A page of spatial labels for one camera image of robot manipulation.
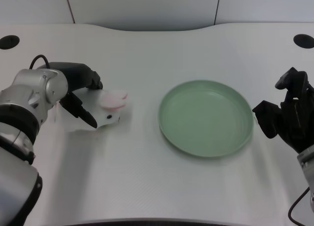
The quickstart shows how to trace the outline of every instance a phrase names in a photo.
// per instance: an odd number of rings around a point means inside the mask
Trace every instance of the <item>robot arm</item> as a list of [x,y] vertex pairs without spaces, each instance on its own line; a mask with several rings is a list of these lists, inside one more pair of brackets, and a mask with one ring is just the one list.
[[39,198],[42,179],[31,164],[48,110],[60,101],[75,117],[97,127],[72,93],[83,87],[102,89],[103,85],[84,64],[51,62],[36,70],[21,70],[12,85],[0,92],[0,226],[23,225]]
[[276,83],[287,89],[285,100],[277,105],[262,101],[253,112],[264,134],[272,139],[277,134],[299,155],[297,157],[310,190],[314,192],[314,89],[307,73],[294,68]]

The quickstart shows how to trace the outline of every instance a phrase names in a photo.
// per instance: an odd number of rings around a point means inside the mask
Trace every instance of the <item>white table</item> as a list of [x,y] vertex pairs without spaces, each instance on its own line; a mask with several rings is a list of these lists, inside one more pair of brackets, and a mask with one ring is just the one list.
[[[34,166],[41,196],[26,226],[128,218],[189,219],[241,226],[292,226],[290,205],[307,183],[297,153],[255,125],[235,155],[200,159],[170,146],[157,123],[161,98],[177,84],[214,80],[255,107],[283,101],[279,77],[294,66],[314,81],[314,49],[293,42],[314,36],[314,24],[225,24],[181,32],[126,32],[91,25],[11,25],[19,45],[0,51],[0,85],[44,54],[49,61],[85,63],[106,89],[125,89],[119,124],[97,132],[64,133],[50,112],[37,137]],[[35,66],[43,64],[38,61]],[[313,225],[309,198],[293,214]]]

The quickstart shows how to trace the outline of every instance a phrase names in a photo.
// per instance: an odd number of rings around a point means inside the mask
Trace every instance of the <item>pink bunny ear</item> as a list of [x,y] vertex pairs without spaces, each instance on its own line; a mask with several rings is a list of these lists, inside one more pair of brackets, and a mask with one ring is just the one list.
[[117,110],[126,105],[127,96],[126,92],[119,90],[105,92],[101,98],[100,106],[105,109]]
[[120,99],[126,99],[128,96],[128,93],[123,90],[112,90],[112,91],[109,91],[108,93]]

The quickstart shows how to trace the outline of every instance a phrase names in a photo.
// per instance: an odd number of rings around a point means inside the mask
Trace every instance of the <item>white wall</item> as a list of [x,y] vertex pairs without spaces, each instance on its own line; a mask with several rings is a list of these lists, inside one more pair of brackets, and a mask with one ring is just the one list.
[[218,0],[69,0],[76,23],[122,30],[212,26]]
[[72,22],[67,0],[0,0],[0,24]]
[[216,24],[314,22],[314,0],[220,0]]
[[[187,30],[230,22],[314,22],[314,0],[69,0],[76,23]],[[0,0],[0,24],[72,23],[67,0]]]

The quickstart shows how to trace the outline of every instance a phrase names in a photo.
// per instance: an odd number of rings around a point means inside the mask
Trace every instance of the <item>stuffed bunny toy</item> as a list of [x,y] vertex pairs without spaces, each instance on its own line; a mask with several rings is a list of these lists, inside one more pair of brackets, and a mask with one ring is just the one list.
[[[83,102],[83,108],[94,117],[98,128],[119,121],[121,109],[126,105],[127,93],[120,90],[81,88],[73,93]],[[56,105],[56,119],[60,120],[62,126],[69,132],[96,130],[82,119],[72,116],[59,103]]]

